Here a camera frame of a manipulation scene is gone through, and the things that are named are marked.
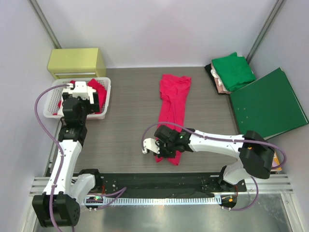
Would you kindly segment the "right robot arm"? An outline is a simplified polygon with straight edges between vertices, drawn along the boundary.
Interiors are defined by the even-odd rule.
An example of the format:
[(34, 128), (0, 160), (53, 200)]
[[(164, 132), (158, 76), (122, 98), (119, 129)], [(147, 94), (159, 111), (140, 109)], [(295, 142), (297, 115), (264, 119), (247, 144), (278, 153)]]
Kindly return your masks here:
[(224, 166), (216, 179), (215, 191), (234, 191), (243, 179), (268, 179), (272, 170), (274, 148), (258, 133), (249, 130), (244, 135), (217, 135), (194, 129), (176, 131), (166, 125), (154, 133), (159, 155), (170, 158), (177, 152), (212, 152), (236, 158)]

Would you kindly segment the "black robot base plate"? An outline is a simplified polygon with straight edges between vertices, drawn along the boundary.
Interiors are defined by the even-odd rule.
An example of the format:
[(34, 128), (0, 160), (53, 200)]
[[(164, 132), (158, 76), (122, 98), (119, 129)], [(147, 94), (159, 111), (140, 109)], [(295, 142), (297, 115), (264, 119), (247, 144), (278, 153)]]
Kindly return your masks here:
[(185, 199), (213, 197), (215, 193), (242, 193), (244, 180), (235, 187), (218, 183), (219, 173), (101, 173), (101, 183), (91, 190), (111, 194), (126, 187), (122, 198)]

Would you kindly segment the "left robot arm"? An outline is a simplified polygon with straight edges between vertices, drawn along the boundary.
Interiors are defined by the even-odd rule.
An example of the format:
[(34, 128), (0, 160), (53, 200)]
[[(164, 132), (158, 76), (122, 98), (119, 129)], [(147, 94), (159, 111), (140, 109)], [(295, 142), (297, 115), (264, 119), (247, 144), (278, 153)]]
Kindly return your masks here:
[(35, 116), (42, 129), (58, 148), (52, 174), (42, 194), (35, 195), (32, 206), (42, 227), (74, 228), (80, 218), (81, 205), (89, 192), (103, 185), (97, 169), (80, 171), (72, 183), (77, 158), (87, 134), (86, 119), (99, 112), (99, 97), (95, 90), (73, 90), (68, 87), (62, 94), (61, 129), (55, 138), (43, 125), (38, 115), (38, 103), (34, 105)]

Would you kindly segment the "pink red t-shirt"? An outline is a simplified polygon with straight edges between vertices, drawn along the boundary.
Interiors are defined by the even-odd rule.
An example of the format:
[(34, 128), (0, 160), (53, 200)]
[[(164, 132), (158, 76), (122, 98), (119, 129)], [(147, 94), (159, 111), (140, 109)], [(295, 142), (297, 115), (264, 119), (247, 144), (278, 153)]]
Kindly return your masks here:
[(191, 77), (162, 75), (159, 82), (162, 106), (158, 121), (171, 122), (183, 126), (186, 100), (191, 87)]

